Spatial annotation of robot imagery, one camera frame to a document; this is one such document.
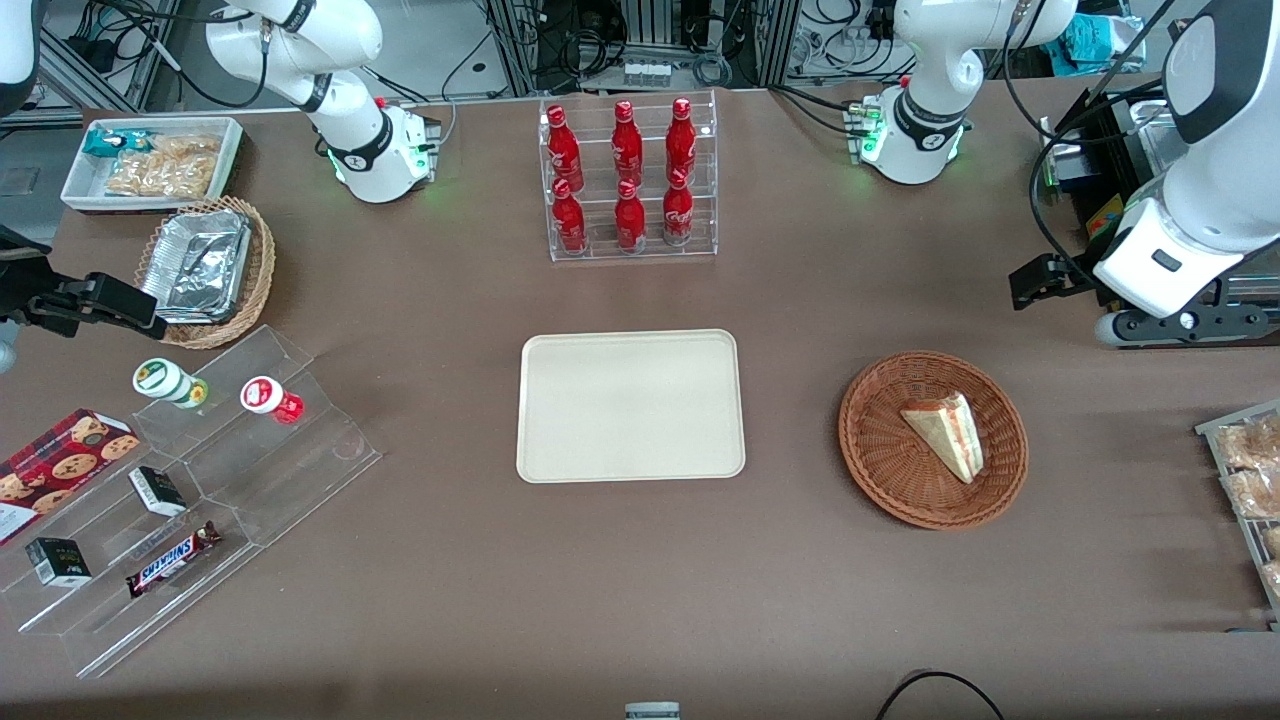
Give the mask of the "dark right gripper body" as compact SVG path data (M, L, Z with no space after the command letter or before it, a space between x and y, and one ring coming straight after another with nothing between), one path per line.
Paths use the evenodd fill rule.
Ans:
M59 333L58 320L50 322L32 309L35 300L50 299L60 288L60 275L49 261L51 247L1 227L1 314L3 322L41 327Z

